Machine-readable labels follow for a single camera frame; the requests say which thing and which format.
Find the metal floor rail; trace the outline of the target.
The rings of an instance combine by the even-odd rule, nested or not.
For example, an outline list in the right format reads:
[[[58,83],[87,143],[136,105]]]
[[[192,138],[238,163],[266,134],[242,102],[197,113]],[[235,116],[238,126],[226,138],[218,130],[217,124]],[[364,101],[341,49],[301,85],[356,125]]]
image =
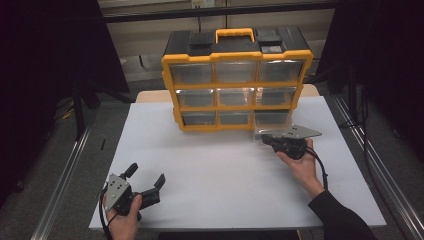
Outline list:
[[[343,116],[348,129],[362,147],[364,161],[369,168],[368,172],[370,176],[378,178],[413,239],[424,240],[424,222],[421,220],[418,212],[412,206],[409,199],[402,192],[395,179],[389,173],[389,170],[383,163],[382,158],[379,156],[372,143],[367,139],[366,130],[363,128],[362,124],[356,123],[353,117],[349,115],[348,105],[341,96],[335,96],[334,102]]]
[[[30,240],[48,240],[60,207],[64,201],[70,181],[74,175],[86,142],[90,136],[95,119],[96,113],[91,113],[86,118],[86,124],[82,128],[82,132],[80,133],[79,137],[73,144],[73,148],[69,157],[67,158],[66,165],[61,172],[60,178]]]

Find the black stand leg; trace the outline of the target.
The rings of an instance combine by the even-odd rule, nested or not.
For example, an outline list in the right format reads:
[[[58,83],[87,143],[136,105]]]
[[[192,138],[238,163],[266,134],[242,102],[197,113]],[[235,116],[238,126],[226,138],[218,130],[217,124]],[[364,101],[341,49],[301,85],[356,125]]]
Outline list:
[[[78,86],[75,85],[72,90],[72,98],[76,119],[76,140],[79,141],[85,131],[85,122],[82,108],[81,96]]]

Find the black horizontal bar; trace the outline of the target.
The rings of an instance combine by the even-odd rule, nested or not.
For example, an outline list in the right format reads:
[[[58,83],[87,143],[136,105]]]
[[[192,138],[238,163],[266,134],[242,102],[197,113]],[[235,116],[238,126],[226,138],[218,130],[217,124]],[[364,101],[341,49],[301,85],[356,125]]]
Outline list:
[[[336,8],[339,4],[341,4],[340,0],[319,0],[314,2],[183,9],[146,13],[107,14],[99,18],[98,21],[103,23],[121,23],[134,21],[169,20],[180,18],[322,10]]]

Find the person's left hand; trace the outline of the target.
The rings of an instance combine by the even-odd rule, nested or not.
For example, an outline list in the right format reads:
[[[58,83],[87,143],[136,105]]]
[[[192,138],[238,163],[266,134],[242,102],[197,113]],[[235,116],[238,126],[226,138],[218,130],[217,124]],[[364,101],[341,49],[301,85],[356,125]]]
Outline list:
[[[142,204],[142,196],[136,195],[131,203],[130,212],[127,216],[121,216],[114,209],[106,213],[108,228],[113,240],[135,240],[138,232],[139,208]]]

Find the person's right hand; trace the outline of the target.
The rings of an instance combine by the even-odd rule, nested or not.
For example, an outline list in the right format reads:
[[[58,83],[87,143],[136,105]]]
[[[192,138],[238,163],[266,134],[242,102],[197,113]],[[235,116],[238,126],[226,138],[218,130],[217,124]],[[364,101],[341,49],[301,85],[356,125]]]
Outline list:
[[[293,160],[284,152],[277,152],[276,155],[288,166],[293,177],[306,190],[311,199],[314,199],[324,191],[322,183],[316,173],[315,157],[305,153],[299,160]]]

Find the black curtain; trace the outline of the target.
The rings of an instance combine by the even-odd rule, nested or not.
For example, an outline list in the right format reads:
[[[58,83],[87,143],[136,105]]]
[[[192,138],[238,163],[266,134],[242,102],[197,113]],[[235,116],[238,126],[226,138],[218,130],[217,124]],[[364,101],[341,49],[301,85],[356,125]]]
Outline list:
[[[0,0],[0,208],[41,151],[59,100],[127,92],[98,0]]]
[[[363,84],[424,162],[424,0],[336,2],[317,73]]]

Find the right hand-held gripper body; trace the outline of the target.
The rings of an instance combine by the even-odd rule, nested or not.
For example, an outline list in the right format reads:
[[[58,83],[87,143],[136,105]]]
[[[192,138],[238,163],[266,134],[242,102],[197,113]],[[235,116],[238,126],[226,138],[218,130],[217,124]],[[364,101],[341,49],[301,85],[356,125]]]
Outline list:
[[[305,139],[321,135],[322,133],[320,131],[292,124],[275,138],[277,142],[277,151],[285,153],[291,159],[301,159],[307,149]]]

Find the yellow black drawer organizer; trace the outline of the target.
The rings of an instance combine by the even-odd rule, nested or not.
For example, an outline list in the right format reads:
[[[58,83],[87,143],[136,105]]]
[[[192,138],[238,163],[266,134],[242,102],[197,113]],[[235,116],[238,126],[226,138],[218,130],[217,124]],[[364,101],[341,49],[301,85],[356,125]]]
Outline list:
[[[174,119],[177,100],[170,74],[171,65],[239,60],[302,60],[304,65],[301,82],[291,113],[294,112],[303,89],[304,76],[313,60],[313,53],[298,27],[217,29],[210,32],[175,31],[170,35],[162,57],[162,77],[174,104]],[[177,121],[176,123],[183,131],[219,130],[185,129]]]

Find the clear plastic drawer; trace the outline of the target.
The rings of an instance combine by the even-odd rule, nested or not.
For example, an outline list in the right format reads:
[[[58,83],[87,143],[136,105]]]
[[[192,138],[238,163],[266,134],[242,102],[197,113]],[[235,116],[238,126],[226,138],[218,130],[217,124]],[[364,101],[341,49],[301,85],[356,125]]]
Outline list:
[[[288,110],[255,111],[254,139],[263,135],[281,136],[292,125],[292,113]]]

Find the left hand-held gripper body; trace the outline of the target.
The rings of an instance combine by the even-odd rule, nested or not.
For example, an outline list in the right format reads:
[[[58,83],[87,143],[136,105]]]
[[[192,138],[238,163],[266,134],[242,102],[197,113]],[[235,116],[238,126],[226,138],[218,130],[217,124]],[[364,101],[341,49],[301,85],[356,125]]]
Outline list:
[[[131,203],[136,195],[142,196],[140,210],[160,202],[160,189],[153,187],[141,193],[133,192],[131,185],[122,175],[111,174],[107,184],[105,210],[109,212],[114,209],[118,215],[128,215]]]

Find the white wall socket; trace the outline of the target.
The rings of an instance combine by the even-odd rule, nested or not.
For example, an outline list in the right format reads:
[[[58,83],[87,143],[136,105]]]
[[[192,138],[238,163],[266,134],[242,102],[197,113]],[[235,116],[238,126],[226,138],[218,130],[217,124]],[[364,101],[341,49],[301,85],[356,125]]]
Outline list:
[[[193,9],[213,8],[215,0],[191,0],[191,6]]]

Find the grid of clear drawers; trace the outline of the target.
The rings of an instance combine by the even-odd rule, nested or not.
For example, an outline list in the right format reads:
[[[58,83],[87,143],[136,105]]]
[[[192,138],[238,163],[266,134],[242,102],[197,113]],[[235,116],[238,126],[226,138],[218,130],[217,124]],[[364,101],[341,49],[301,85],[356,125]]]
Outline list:
[[[302,60],[239,60],[170,66],[176,121],[185,129],[284,125],[295,107]]]

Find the wooden table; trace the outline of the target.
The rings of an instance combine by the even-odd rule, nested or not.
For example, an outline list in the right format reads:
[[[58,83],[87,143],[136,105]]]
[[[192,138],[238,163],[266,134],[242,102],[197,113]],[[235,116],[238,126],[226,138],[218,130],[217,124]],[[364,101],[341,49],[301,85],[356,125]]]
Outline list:
[[[301,97],[319,96],[317,88],[312,84],[304,84]],[[136,97],[136,103],[148,102],[171,102],[172,98],[168,90],[141,91]]]

